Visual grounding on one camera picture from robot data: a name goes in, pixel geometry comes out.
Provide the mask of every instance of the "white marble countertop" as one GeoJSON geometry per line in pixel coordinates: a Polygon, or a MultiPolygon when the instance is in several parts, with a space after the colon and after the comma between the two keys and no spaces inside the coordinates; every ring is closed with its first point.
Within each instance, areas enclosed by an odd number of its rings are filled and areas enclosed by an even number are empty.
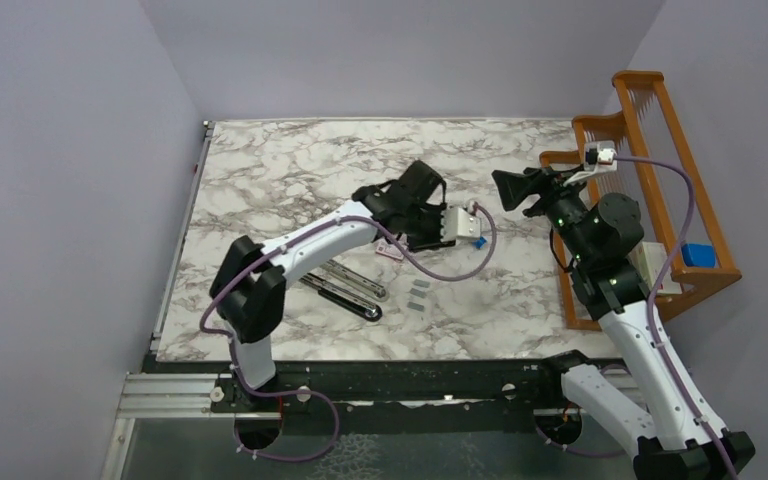
{"type": "MultiPolygon", "coordinates": [[[[358,187],[397,178],[421,159],[443,175],[450,203],[475,198],[499,225],[499,244],[474,279],[443,283],[408,262],[361,247],[338,257],[387,287],[383,318],[368,323],[294,285],[273,332],[279,360],[541,358],[570,349],[619,356],[600,332],[567,330],[548,224],[502,211],[490,172],[538,166],[543,150],[575,148],[568,120],[298,120],[216,124],[181,254],[158,351],[160,361],[225,361],[224,338],[198,331],[208,288],[229,245],[293,231],[349,199],[358,187]],[[408,292],[431,283],[425,299],[408,292]],[[409,300],[424,312],[406,307],[409,300]]],[[[472,269],[485,250],[421,252],[432,270],[472,269]]]]}

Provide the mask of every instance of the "lavender wall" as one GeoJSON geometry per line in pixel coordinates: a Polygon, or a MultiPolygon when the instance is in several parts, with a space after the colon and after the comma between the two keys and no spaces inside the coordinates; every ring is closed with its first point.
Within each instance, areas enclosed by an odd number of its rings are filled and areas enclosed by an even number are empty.
{"type": "Polygon", "coordinates": [[[665,73],[744,273],[668,330],[717,411],[756,443],[741,478],[768,479],[768,1],[667,0],[630,68],[665,73]]]}
{"type": "Polygon", "coordinates": [[[0,478],[100,474],[200,131],[135,1],[0,1],[0,478]]]}
{"type": "Polygon", "coordinates": [[[206,118],[598,111],[663,0],[140,0],[206,118]]]}

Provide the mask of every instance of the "blue sponge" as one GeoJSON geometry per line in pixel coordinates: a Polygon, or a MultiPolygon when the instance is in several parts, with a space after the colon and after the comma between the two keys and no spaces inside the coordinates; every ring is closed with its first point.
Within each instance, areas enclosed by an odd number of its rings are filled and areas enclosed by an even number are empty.
{"type": "Polygon", "coordinates": [[[717,256],[714,247],[701,243],[685,243],[681,246],[681,257],[688,267],[714,268],[717,266],[717,256]]]}

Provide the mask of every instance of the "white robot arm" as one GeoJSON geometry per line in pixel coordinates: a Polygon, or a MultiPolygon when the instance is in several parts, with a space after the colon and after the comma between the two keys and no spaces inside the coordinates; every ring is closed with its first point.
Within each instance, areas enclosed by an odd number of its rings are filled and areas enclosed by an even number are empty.
{"type": "Polygon", "coordinates": [[[579,198],[584,181],[616,170],[615,158],[613,150],[593,149],[573,170],[493,172],[506,211],[539,196],[524,215],[545,215],[560,234],[575,259],[565,270],[576,296],[619,349],[649,411],[611,386],[576,351],[545,361],[553,389],[584,408],[617,440],[640,479],[735,477],[755,447],[745,432],[730,432],[700,394],[663,333],[657,310],[647,304],[654,297],[649,298],[648,286],[627,260],[643,238],[637,202],[609,193],[588,210],[579,198]]]}
{"type": "Polygon", "coordinates": [[[275,376],[270,334],[283,317],[285,291],[335,256],[375,241],[381,235],[376,223],[391,234],[405,234],[413,252],[450,247],[458,239],[479,238],[480,220],[466,208],[448,206],[445,198],[443,178],[416,161],[397,180],[358,189],[352,200],[295,232],[262,244],[247,236],[237,239],[219,268],[210,296],[221,297],[217,311],[226,329],[235,332],[233,348],[246,383],[257,389],[275,376]],[[438,187],[443,189],[443,202],[428,204],[438,187]],[[260,273],[257,279],[246,276],[222,295],[257,261],[262,262],[254,269],[260,273]]]}

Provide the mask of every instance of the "wooden dish rack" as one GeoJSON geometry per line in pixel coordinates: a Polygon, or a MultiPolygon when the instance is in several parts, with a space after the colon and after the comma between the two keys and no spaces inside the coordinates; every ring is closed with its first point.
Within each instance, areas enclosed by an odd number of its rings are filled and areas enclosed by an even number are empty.
{"type": "MultiPolygon", "coordinates": [[[[734,264],[734,259],[705,190],[705,184],[699,176],[699,170],[696,168],[696,162],[693,160],[693,154],[690,152],[681,123],[664,86],[664,75],[660,72],[622,71],[614,75],[613,85],[619,96],[622,109],[612,115],[575,117],[572,120],[572,127],[578,150],[543,152],[540,154],[540,163],[543,166],[565,165],[572,167],[578,165],[584,157],[585,144],[589,142],[613,142],[618,152],[625,151],[630,152],[631,155],[649,157],[646,132],[641,127],[641,120],[655,110],[655,108],[650,107],[653,102],[657,102],[660,106],[660,112],[663,114],[663,122],[672,138],[676,156],[681,162],[681,166],[693,180],[696,188],[697,211],[717,256],[717,265],[713,268],[688,267],[681,255],[676,257],[672,263],[672,279],[681,284],[682,293],[659,296],[656,301],[661,320],[666,322],[740,280],[741,273],[734,264]]],[[[655,167],[636,163],[633,174],[636,176],[636,180],[640,184],[640,192],[642,192],[642,199],[636,198],[636,200],[643,200],[641,210],[648,210],[648,218],[652,223],[651,231],[654,232],[655,239],[662,243],[669,252],[676,243],[676,234],[655,174],[655,167]]],[[[626,193],[622,182],[612,177],[614,175],[588,182],[586,192],[591,204],[597,202],[603,193],[612,191],[626,193]]],[[[643,213],[642,221],[645,222],[647,215],[645,211],[643,213]]],[[[565,265],[567,254],[557,232],[552,241],[561,263],[565,265]]],[[[588,318],[587,315],[577,313],[577,310],[580,309],[576,308],[570,275],[564,273],[560,267],[558,268],[558,275],[560,276],[564,320],[567,328],[600,330],[598,323],[588,318]]]]}

